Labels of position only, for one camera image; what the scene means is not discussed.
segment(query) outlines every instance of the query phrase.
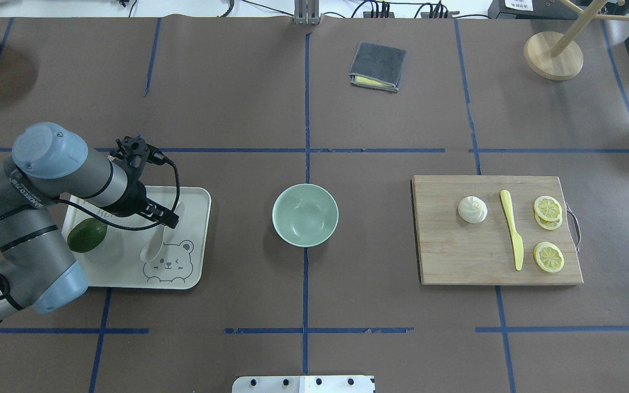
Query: metal bracket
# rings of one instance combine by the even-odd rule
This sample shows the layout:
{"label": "metal bracket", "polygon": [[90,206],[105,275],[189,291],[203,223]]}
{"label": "metal bracket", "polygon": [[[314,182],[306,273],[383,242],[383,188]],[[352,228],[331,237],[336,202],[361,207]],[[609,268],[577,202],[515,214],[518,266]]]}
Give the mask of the metal bracket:
{"label": "metal bracket", "polygon": [[232,393],[375,393],[374,376],[239,377]]}
{"label": "metal bracket", "polygon": [[293,18],[296,25],[319,25],[319,0],[295,0]]}

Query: table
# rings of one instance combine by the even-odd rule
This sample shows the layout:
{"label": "table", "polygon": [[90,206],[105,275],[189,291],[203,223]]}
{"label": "table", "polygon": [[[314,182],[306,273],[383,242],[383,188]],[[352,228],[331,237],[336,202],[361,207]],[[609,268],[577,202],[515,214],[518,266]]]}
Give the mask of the table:
{"label": "table", "polygon": [[[0,325],[0,391],[230,391],[237,376],[365,374],[377,391],[629,391],[628,22],[577,37],[552,82],[522,49],[569,22],[288,17],[0,19],[0,161],[34,122],[99,150],[142,134],[207,189],[200,282],[92,288]],[[400,92],[350,85],[358,43],[407,50]],[[419,283],[414,175],[559,176],[584,284]],[[145,184],[171,186],[165,167]],[[280,192],[337,199],[321,246]],[[64,208],[53,209],[62,223]]]}

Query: wooden stand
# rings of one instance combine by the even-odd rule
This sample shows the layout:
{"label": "wooden stand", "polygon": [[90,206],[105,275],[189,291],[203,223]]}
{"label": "wooden stand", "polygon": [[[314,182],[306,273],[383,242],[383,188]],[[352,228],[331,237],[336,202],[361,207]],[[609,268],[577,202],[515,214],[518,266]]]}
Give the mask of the wooden stand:
{"label": "wooden stand", "polygon": [[599,19],[629,20],[629,17],[609,17],[597,15],[608,0],[594,0],[586,10],[581,10],[569,0],[562,3],[581,14],[566,33],[541,32],[529,38],[524,45],[524,56],[534,72],[552,80],[567,80],[579,74],[584,65],[584,55],[574,37],[579,34],[594,17]]}

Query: bear drawing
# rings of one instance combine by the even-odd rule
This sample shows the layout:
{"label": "bear drawing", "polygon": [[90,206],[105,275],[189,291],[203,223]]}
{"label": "bear drawing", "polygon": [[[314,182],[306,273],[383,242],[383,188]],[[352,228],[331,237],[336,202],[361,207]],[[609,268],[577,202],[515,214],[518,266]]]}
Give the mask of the bear drawing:
{"label": "bear drawing", "polygon": [[157,283],[172,283],[176,279],[185,283],[193,273],[191,262],[193,248],[193,242],[190,240],[184,240],[179,244],[164,243],[159,255],[143,266],[147,282],[156,279]]}

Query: white label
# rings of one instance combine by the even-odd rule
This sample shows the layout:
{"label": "white label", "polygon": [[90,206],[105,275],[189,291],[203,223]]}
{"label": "white label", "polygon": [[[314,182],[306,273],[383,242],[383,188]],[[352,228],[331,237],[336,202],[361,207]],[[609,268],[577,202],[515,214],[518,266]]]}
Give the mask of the white label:
{"label": "white label", "polygon": [[531,11],[532,12],[532,0],[504,0],[507,8],[513,8],[514,10]]}

